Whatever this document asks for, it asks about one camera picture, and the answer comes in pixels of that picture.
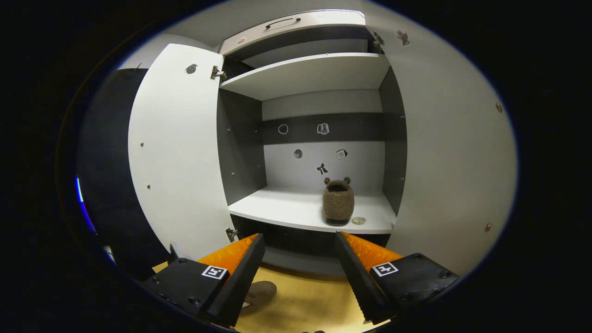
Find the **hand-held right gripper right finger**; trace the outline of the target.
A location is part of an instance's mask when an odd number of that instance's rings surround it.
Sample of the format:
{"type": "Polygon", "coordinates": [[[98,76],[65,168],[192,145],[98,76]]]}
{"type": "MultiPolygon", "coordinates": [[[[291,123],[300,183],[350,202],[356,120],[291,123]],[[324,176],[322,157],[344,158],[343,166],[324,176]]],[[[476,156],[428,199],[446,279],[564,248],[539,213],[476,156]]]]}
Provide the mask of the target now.
{"type": "Polygon", "coordinates": [[[418,314],[459,280],[421,253],[402,256],[353,234],[337,232],[335,248],[364,319],[372,324],[418,314]]]}

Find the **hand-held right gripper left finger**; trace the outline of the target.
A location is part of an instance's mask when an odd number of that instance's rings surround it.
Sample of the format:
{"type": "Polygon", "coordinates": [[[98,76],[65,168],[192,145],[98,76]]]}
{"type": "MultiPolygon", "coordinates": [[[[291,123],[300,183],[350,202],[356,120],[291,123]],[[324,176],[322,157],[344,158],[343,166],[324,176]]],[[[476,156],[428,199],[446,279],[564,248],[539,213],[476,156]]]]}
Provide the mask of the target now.
{"type": "Polygon", "coordinates": [[[197,261],[178,257],[139,286],[190,318],[234,327],[264,254],[254,234],[197,261]]]}

